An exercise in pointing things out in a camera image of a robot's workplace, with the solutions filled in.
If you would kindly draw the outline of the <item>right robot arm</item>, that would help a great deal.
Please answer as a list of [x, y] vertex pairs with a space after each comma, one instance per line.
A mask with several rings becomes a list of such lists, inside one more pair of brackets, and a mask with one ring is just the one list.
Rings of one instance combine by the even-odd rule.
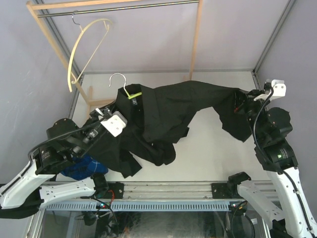
[[273, 238], [315, 238], [317, 222], [303, 192], [298, 161], [286, 140], [293, 127], [289, 112], [273, 107], [266, 109], [273, 90], [238, 92], [234, 99], [234, 112], [246, 117], [255, 143], [256, 158], [267, 172], [276, 193], [280, 208], [259, 192], [245, 172], [231, 175], [227, 181], [228, 194], [242, 197], [262, 216]]

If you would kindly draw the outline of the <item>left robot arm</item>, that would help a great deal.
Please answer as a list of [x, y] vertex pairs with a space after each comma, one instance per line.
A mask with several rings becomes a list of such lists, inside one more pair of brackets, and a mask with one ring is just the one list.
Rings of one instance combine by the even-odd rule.
[[0, 217], [24, 219], [48, 205], [77, 197], [104, 198], [109, 186], [104, 167], [91, 153], [103, 135], [116, 138], [126, 119], [109, 108], [96, 109], [92, 123], [78, 127], [71, 119], [60, 119], [47, 129], [48, 139], [32, 148], [29, 162], [9, 183], [0, 187]]

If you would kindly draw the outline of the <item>green hanger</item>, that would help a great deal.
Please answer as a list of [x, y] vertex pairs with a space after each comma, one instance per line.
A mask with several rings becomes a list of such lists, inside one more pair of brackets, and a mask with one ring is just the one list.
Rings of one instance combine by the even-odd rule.
[[123, 78], [123, 80], [124, 80], [123, 90], [124, 90], [124, 92], [126, 93], [126, 96], [127, 96], [127, 98], [128, 98], [129, 100], [132, 100], [132, 99], [134, 99], [134, 98], [139, 97], [139, 96], [142, 95], [142, 92], [138, 92], [138, 93], [136, 93], [136, 94], [130, 94], [130, 93], [127, 91], [127, 89], [126, 89], [127, 79], [126, 79], [125, 75], [122, 74], [122, 73], [113, 73], [113, 74], [110, 76], [110, 78], [109, 78], [109, 85], [108, 85], [109, 87], [111, 86], [112, 78], [113, 78], [115, 75], [119, 75], [119, 76], [121, 76], [121, 77]]

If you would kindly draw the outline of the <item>wooden clothes rack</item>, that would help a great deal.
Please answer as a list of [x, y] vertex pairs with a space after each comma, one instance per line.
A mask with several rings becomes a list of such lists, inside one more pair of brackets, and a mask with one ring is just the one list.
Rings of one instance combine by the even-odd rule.
[[90, 67], [73, 89], [77, 98], [71, 118], [83, 124], [98, 106], [114, 100], [123, 73], [129, 82], [159, 84], [158, 75], [177, 74], [194, 80], [204, 0], [30, 0], [26, 6], [67, 72], [71, 49], [80, 30], [94, 19], [113, 21], [112, 30]]

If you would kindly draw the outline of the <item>blue plaid shirt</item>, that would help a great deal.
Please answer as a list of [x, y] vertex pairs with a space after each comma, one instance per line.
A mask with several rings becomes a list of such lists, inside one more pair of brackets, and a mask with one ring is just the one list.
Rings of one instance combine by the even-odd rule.
[[89, 155], [84, 155], [83, 158], [73, 157], [72, 160], [74, 163], [60, 172], [63, 176], [74, 180], [82, 180], [94, 174], [105, 175], [108, 173], [108, 168], [105, 165]]

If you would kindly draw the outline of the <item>black shirt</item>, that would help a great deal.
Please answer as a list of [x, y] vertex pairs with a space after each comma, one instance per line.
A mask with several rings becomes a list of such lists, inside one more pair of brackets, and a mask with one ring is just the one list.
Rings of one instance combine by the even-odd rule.
[[222, 129], [240, 141], [252, 134], [247, 117], [236, 113], [244, 92], [238, 88], [185, 81], [157, 88], [130, 84], [119, 88], [113, 110], [127, 119], [119, 136], [102, 128], [88, 155], [106, 168], [134, 176], [142, 167], [139, 157], [156, 166], [168, 165], [176, 158], [174, 144], [189, 132], [195, 114], [213, 108]]

